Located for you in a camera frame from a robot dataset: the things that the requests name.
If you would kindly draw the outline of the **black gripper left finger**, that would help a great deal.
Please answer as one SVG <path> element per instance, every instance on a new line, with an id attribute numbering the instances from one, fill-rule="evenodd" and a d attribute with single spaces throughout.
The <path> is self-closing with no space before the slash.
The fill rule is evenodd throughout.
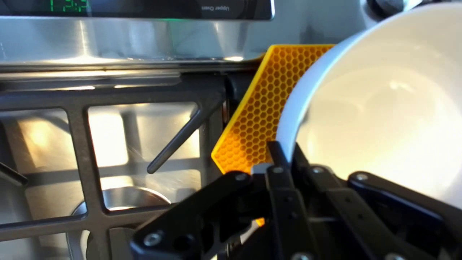
<path id="1" fill-rule="evenodd" d="M 130 240 L 134 260 L 206 260 L 264 216 L 263 177 L 219 177 L 160 217 L 141 224 Z"/>

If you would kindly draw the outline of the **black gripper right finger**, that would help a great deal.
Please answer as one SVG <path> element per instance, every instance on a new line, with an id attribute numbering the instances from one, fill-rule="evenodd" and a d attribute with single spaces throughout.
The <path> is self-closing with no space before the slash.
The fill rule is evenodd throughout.
<path id="1" fill-rule="evenodd" d="M 369 172 L 338 178 L 293 154 L 319 260 L 462 260 L 462 210 Z"/>

